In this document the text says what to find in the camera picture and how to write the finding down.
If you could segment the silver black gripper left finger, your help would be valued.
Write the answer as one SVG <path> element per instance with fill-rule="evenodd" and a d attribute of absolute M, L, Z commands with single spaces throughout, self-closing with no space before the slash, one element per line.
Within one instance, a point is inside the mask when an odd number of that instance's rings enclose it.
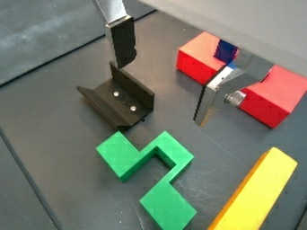
<path fill-rule="evenodd" d="M 113 60 L 119 68 L 136 58 L 135 19 L 127 14 L 123 0 L 92 0 L 112 45 Z"/>

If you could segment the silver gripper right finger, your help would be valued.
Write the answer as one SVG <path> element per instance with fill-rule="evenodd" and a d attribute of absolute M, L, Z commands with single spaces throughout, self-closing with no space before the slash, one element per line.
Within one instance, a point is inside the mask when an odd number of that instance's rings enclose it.
<path fill-rule="evenodd" d="M 224 104 L 237 107 L 245 97 L 241 89 L 260 82 L 272 63 L 251 53 L 237 57 L 213 74 L 203 86 L 195 109 L 195 124 L 203 127 Z"/>

